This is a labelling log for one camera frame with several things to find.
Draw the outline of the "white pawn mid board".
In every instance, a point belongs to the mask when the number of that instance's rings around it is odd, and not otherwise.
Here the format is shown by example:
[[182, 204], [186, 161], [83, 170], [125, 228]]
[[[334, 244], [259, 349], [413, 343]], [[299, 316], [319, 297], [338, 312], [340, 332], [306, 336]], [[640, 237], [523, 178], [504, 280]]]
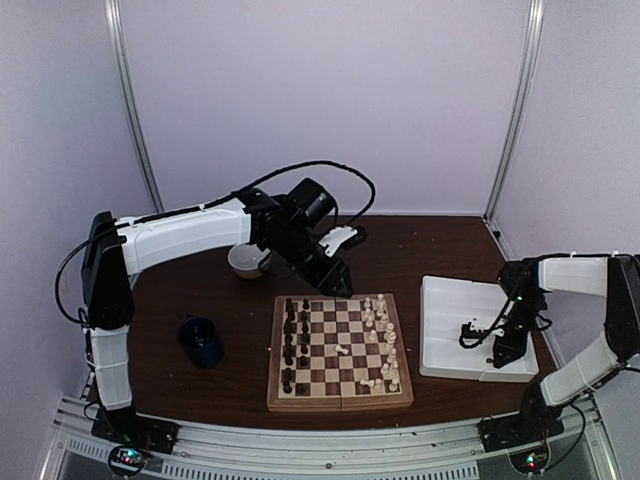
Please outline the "white pawn mid board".
[[349, 349], [346, 347], [343, 347], [340, 344], [337, 344], [334, 348], [335, 352], [337, 354], [341, 354], [341, 355], [348, 355], [349, 354]]

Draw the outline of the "white plastic compartment tray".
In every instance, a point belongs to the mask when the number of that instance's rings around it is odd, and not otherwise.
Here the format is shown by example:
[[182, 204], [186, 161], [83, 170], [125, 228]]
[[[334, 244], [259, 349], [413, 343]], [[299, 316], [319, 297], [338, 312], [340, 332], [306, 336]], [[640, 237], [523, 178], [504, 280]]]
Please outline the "white plastic compartment tray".
[[495, 332], [474, 348], [459, 343], [462, 333], [476, 342], [498, 316], [506, 295], [496, 284], [425, 276], [420, 289], [420, 366], [425, 377], [474, 380], [480, 382], [527, 383], [539, 372], [533, 341], [519, 360], [494, 368], [492, 358]]

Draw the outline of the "wooden chess board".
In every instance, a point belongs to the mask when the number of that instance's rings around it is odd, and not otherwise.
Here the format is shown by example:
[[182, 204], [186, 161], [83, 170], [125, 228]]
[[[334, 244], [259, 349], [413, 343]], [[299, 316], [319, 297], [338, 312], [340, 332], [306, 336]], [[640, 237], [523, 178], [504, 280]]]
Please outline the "wooden chess board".
[[414, 394], [391, 293], [275, 298], [266, 405], [271, 412], [405, 408]]

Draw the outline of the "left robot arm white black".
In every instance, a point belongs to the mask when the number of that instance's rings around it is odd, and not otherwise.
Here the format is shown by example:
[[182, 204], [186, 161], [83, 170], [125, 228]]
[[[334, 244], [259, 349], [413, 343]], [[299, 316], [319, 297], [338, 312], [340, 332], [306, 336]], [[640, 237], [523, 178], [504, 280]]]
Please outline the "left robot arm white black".
[[316, 292], [353, 295], [350, 269], [340, 257], [359, 234], [357, 227], [317, 227], [338, 205], [318, 182], [305, 178], [284, 194], [258, 185], [242, 187], [209, 203], [147, 216], [97, 214], [86, 240], [61, 261], [64, 271], [81, 256], [82, 303], [70, 312], [54, 277], [60, 314], [88, 337], [87, 362], [94, 375], [106, 429], [123, 444], [137, 442], [144, 424], [137, 415], [129, 367], [129, 333], [136, 317], [132, 278], [195, 263], [217, 251], [246, 245], [276, 254]]

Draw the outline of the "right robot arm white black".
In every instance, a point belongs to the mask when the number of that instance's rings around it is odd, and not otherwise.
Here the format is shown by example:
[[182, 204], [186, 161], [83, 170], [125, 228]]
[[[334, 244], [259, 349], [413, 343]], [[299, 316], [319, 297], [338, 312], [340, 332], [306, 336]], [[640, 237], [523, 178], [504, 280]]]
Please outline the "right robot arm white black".
[[555, 253], [507, 262], [498, 275], [506, 303], [489, 331], [492, 360], [521, 359], [530, 334], [554, 307], [574, 333], [573, 352], [553, 373], [526, 389], [513, 433], [535, 440], [579, 396], [596, 391], [639, 354], [639, 258], [633, 254]]

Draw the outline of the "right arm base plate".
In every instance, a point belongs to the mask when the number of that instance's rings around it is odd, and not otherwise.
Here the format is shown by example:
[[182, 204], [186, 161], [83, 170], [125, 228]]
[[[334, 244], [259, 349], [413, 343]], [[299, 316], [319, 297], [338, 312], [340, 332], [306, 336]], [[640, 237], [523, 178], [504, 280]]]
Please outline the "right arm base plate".
[[487, 418], [478, 425], [478, 433], [485, 452], [519, 447], [548, 437], [560, 435], [565, 431], [561, 420], [552, 418], [541, 424], [522, 420], [519, 414], [500, 418]]

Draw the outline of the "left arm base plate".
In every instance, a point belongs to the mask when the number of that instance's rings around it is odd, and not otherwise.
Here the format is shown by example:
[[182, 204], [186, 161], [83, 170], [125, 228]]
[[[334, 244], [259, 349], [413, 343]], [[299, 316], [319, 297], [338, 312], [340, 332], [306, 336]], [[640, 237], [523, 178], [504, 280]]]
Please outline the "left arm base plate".
[[109, 411], [99, 412], [91, 428], [94, 437], [162, 454], [173, 452], [178, 431], [174, 422], [138, 415], [118, 416]]

